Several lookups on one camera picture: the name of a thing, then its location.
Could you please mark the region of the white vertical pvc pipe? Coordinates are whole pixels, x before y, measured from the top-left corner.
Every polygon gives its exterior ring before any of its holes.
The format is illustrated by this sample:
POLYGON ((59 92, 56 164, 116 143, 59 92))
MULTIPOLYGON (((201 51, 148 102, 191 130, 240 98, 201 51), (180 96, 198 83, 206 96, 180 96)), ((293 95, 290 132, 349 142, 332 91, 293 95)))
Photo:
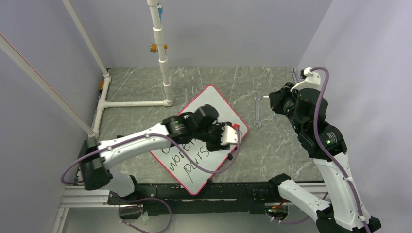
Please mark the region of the white vertical pvc pipe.
POLYGON ((161 17, 159 13, 160 4, 158 0, 147 0, 147 4, 150 7, 150 13, 153 22, 153 33, 154 33, 154 40, 156 44, 156 50, 158 54, 158 61, 160 66, 160 71, 162 74, 163 79, 163 88, 165 92, 165 106, 172 106, 173 105, 173 95, 172 95, 172 88, 171 88, 171 81, 169 78, 169 66, 168 66, 168 58, 166 56, 166 49, 165 49, 165 40, 164 40, 164 30, 161 24, 161 17))

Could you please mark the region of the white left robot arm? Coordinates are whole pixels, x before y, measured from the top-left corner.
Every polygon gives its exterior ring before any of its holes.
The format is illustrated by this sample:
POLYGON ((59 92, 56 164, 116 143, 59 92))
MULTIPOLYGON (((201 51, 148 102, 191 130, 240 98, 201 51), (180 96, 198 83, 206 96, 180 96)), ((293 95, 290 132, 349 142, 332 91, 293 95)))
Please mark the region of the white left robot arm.
POLYGON ((128 204, 135 203, 141 196, 136 178, 117 172, 114 167, 149 151, 170 147, 181 150, 183 144, 193 139, 204 142, 209 152, 238 146, 239 127, 231 122, 219 122, 218 117, 218 111, 207 104, 194 112, 170 116, 135 134, 100 142, 85 140, 79 157, 85 190, 109 190, 128 204))

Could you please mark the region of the silver combination wrench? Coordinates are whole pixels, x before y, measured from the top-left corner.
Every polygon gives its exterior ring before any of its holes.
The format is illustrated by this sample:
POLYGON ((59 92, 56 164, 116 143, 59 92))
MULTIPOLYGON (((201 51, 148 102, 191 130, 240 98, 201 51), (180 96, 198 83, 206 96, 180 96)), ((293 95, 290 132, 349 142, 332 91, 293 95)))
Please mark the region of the silver combination wrench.
POLYGON ((262 96, 258 95, 257 93, 254 93, 253 96, 255 100, 255 120, 254 120, 254 127, 260 128, 262 126, 261 120, 260 120, 260 106, 259 106, 259 101, 262 99, 262 96))

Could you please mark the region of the red framed whiteboard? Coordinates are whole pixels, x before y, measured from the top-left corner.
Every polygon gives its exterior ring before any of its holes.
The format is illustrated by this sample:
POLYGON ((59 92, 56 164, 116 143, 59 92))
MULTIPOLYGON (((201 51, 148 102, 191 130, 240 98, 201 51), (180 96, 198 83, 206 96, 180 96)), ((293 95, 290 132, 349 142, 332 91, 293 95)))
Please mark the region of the red framed whiteboard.
POLYGON ((241 138, 249 132, 249 127, 235 112, 233 107, 216 89, 209 85, 202 90, 180 112, 185 124, 196 135, 181 148, 170 148, 151 151, 151 155, 186 189, 196 195, 207 183, 207 179, 221 170, 228 153, 234 156, 236 145, 229 145, 229 150, 209 152, 206 148, 207 131, 217 122, 230 122, 240 125, 241 138))

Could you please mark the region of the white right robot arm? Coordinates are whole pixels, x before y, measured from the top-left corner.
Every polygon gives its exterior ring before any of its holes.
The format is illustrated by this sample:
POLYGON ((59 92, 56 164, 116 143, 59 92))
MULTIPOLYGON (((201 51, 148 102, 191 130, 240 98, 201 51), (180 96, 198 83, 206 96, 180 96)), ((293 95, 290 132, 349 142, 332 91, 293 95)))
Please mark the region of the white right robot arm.
POLYGON ((282 173, 269 180, 273 201, 292 202, 310 217, 321 233, 373 233, 381 222, 364 207, 352 178, 347 146, 338 128, 326 121, 328 102, 313 88, 295 90, 286 83, 269 94, 270 107, 290 122, 298 141, 316 164, 330 201, 318 198, 282 173))

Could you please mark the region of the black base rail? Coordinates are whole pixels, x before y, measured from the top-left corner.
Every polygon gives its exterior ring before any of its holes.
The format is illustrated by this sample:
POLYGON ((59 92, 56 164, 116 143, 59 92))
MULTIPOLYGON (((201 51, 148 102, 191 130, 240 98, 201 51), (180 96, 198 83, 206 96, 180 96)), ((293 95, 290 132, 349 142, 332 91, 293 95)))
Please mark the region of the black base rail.
POLYGON ((196 195, 191 195, 177 183, 139 184, 139 195, 125 200, 111 191, 109 205, 138 204, 150 216, 173 214, 237 213, 263 214, 267 208, 278 205, 282 199, 269 191, 267 182, 211 183, 196 195))

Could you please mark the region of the orange pipe clamp knob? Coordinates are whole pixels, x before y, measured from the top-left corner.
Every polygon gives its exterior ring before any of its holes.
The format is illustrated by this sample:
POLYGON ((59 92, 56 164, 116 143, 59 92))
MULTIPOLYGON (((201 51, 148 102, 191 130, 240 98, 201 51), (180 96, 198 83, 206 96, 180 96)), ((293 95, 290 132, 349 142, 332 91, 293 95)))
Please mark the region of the orange pipe clamp knob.
MULTIPOLYGON (((166 49, 168 48, 168 45, 167 44, 164 44, 164 50, 166 51, 166 49)), ((149 49, 149 52, 151 52, 151 53, 157 53, 158 52, 158 46, 157 46, 157 44, 150 44, 149 46, 148 46, 148 49, 149 49)))

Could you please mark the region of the white red wall trim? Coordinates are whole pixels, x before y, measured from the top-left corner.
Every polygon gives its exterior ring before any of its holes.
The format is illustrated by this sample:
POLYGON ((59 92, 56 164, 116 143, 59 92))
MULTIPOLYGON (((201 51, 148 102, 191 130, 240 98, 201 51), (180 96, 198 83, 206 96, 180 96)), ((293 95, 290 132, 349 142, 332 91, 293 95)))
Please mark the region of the white red wall trim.
POLYGON ((21 53, 0 34, 0 48, 48 95, 51 99, 84 130, 89 137, 97 134, 86 122, 68 105, 56 90, 43 78, 43 76, 21 55, 21 53))

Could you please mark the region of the white slanted corner pipe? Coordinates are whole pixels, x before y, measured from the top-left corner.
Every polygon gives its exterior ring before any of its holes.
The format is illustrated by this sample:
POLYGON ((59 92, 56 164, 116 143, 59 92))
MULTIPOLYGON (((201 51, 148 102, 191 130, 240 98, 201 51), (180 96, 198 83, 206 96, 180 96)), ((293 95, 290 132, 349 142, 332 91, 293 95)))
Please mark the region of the white slanted corner pipe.
MULTIPOLYGON (((68 12, 69 16, 71 17, 72 21, 74 22, 80 36, 84 40, 89 52, 91 53, 96 65, 100 69, 103 81, 101 82, 100 88, 101 93, 98 97, 97 107, 95 110, 95 115, 92 122, 92 130, 97 134, 95 137, 99 138, 101 136, 101 124, 103 115, 106 109, 109 108, 130 108, 130 107, 155 107, 155 106, 163 106, 164 100, 158 101, 123 101, 123 102, 112 102, 107 100, 107 94, 109 91, 109 87, 112 83, 112 76, 109 72, 109 69, 103 64, 97 50, 95 49, 90 37, 88 36, 81 20, 79 19, 73 5, 69 0, 62 1, 66 11, 68 12)), ((159 13, 162 10, 162 5, 160 4, 159 13)))

